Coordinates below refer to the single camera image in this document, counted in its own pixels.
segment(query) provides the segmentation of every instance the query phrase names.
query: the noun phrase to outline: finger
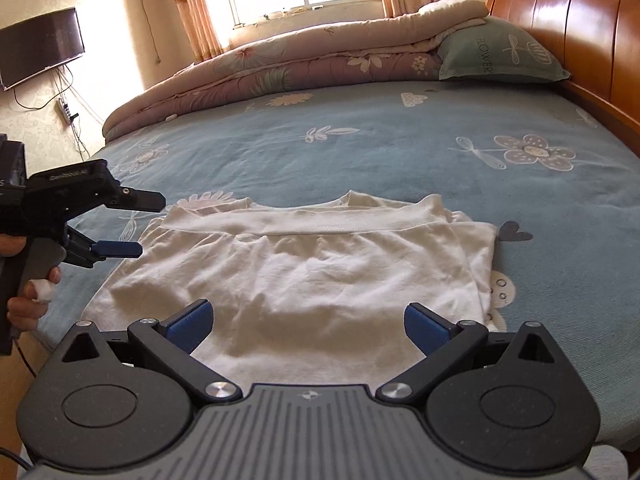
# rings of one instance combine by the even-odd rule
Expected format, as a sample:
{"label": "finger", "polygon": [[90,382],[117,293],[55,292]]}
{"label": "finger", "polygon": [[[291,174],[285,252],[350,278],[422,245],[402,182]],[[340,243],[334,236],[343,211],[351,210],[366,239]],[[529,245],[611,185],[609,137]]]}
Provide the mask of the finger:
{"label": "finger", "polygon": [[31,319],[30,317],[14,316],[10,312],[8,312],[6,314],[6,318],[9,320],[9,322],[13,326],[15,326],[16,328],[19,328],[24,332],[30,332],[31,330],[36,330],[38,327],[38,320]]}
{"label": "finger", "polygon": [[56,285],[60,283],[60,281],[62,280],[62,271],[60,270],[60,267],[53,267],[53,269],[49,271],[48,279],[50,282],[53,282]]}
{"label": "finger", "polygon": [[22,295],[28,300],[38,299],[38,293],[36,291],[36,288],[33,286],[33,283],[31,282],[27,282],[27,284],[24,286],[24,289],[22,290]]}
{"label": "finger", "polygon": [[27,238],[0,234],[0,256],[15,256],[24,249]]}
{"label": "finger", "polygon": [[27,298],[11,298],[6,302],[7,310],[12,316],[39,319],[47,313],[47,303],[36,303]]}

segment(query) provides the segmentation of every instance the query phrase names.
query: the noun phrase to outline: floral comforter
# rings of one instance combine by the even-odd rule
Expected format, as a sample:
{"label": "floral comforter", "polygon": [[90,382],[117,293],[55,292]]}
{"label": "floral comforter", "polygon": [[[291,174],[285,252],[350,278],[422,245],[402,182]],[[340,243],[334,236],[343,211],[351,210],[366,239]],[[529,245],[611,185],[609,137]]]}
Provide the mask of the floral comforter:
{"label": "floral comforter", "polygon": [[456,30],[482,25],[479,0],[439,0],[413,14],[304,28],[240,46],[178,72],[119,107],[107,142],[143,126],[276,92],[375,81],[437,80],[430,51]]}

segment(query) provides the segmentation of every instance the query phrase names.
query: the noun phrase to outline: pillow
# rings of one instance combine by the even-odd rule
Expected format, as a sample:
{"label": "pillow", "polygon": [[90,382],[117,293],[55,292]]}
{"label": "pillow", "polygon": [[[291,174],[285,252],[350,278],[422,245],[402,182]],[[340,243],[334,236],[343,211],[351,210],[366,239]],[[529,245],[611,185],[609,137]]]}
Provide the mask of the pillow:
{"label": "pillow", "polygon": [[471,78],[505,83],[568,79],[558,60],[517,25],[487,16],[485,25],[448,36],[438,48],[440,80]]}

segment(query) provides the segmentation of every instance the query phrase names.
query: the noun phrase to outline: power strip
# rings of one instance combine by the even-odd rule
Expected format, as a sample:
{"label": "power strip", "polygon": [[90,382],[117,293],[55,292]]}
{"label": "power strip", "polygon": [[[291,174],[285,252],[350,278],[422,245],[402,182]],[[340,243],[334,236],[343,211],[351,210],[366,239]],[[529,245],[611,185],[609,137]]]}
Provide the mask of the power strip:
{"label": "power strip", "polygon": [[78,117],[79,114],[72,115],[71,111],[69,111],[69,105],[65,103],[62,99],[58,99],[57,106],[58,106],[58,111],[60,112],[60,115],[62,115],[62,118],[64,119],[67,126],[71,126],[75,118]]}

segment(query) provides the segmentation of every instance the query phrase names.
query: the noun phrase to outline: blue bed sheet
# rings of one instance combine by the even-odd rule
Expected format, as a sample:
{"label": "blue bed sheet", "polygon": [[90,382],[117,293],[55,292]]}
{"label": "blue bed sheet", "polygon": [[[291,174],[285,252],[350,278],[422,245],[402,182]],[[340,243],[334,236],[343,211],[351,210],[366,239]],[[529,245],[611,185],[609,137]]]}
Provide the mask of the blue bed sheet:
{"label": "blue bed sheet", "polygon": [[[123,184],[168,204],[209,194],[272,206],[354,189],[500,226],[495,311],[543,321],[598,401],[603,440],[640,434],[640,160],[540,86],[389,82],[278,94],[149,126],[101,150]],[[99,210],[74,226],[135,240],[153,214]],[[40,336],[53,346],[116,261],[65,266]]]}

